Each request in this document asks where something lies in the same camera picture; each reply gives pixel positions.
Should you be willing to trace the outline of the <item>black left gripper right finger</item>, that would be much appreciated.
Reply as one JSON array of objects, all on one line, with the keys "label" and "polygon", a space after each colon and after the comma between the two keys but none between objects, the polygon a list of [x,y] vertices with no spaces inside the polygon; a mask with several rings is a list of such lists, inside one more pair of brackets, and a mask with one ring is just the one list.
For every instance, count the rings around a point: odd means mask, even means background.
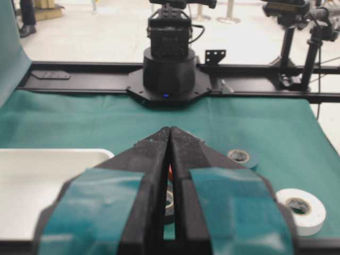
[{"label": "black left gripper right finger", "polygon": [[170,147],[180,254],[297,254],[292,215],[266,178],[178,127]]}]

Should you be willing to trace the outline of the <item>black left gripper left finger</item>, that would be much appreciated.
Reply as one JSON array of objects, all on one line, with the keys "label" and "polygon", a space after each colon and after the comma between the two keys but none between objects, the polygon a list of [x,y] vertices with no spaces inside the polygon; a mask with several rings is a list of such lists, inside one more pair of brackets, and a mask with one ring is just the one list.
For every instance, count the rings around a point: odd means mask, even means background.
[{"label": "black left gripper left finger", "polygon": [[163,239],[170,129],[66,181],[44,209],[34,254],[154,254]]}]

